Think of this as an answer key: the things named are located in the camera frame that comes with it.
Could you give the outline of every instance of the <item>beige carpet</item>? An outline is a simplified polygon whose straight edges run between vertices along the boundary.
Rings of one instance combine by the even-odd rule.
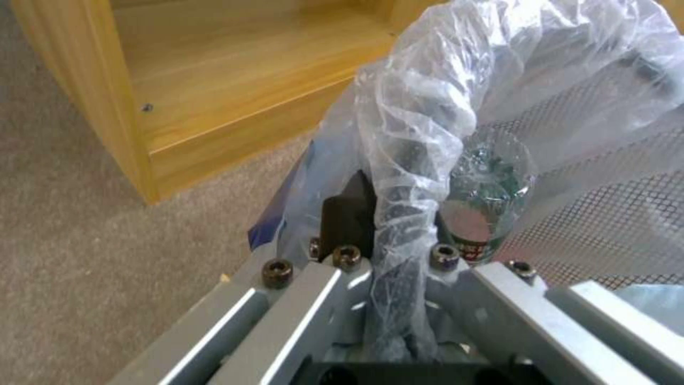
[[[0,382],[109,380],[247,258],[308,140],[146,207],[0,0]]]

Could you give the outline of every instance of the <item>wooden cabinet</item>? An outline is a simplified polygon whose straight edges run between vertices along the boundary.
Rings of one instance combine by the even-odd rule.
[[[13,0],[147,202],[312,128],[426,0]]]

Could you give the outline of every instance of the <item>mesh screen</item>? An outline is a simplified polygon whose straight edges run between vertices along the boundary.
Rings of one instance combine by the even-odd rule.
[[[611,66],[589,81],[506,122],[536,157],[549,159],[568,119],[609,116],[623,92],[642,90],[638,76]],[[569,156],[537,181],[529,209],[495,259],[526,260],[550,285],[596,280],[629,284],[684,282],[684,110],[679,108],[589,154]]]

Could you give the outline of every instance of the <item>plastic bag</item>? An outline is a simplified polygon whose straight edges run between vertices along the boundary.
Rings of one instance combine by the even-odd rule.
[[[449,193],[462,141],[475,130],[505,129],[528,148],[540,176],[496,259],[539,262],[551,254],[557,267],[570,258],[577,277],[591,276],[599,265],[642,276],[660,273],[662,264],[682,271],[684,139],[676,109],[684,101],[683,75],[684,41],[651,0],[434,6],[399,37],[388,58],[359,70],[289,177],[280,195],[282,216],[273,217],[277,231],[257,225],[252,246],[274,237],[280,257],[306,264],[322,201],[363,170],[378,196],[368,357],[438,358],[424,307],[435,214]],[[650,147],[662,136],[677,137],[674,150]],[[656,203],[657,195],[631,201],[645,212],[639,217],[645,224],[603,202],[606,211],[597,214],[603,206],[596,203],[585,205],[586,213],[626,221],[623,233],[598,225],[589,238],[552,237],[555,227],[582,226],[572,207],[587,194],[617,186],[619,195],[621,184],[661,174],[673,175],[674,190],[660,197],[668,205]],[[532,231],[540,226],[552,235]],[[628,241],[634,228],[640,239],[660,244],[658,261]],[[601,257],[585,258],[586,249]],[[625,249],[650,264],[619,269],[622,254],[616,252]]]

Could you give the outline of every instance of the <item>hex socket screw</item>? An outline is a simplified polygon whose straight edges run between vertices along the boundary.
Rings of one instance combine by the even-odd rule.
[[[452,271],[458,266],[458,250],[446,243],[438,243],[430,251],[430,266],[440,271]]]
[[[318,237],[311,238],[308,242],[308,258],[309,260],[318,261],[321,255],[321,239]]]
[[[292,263],[282,258],[274,258],[263,264],[261,279],[264,286],[272,289],[286,287],[292,281]]]
[[[537,270],[527,262],[510,260],[506,262],[506,266],[518,277],[528,282],[537,276]]]
[[[342,271],[354,271],[361,264],[361,250],[353,245],[335,247],[332,251],[332,264]]]

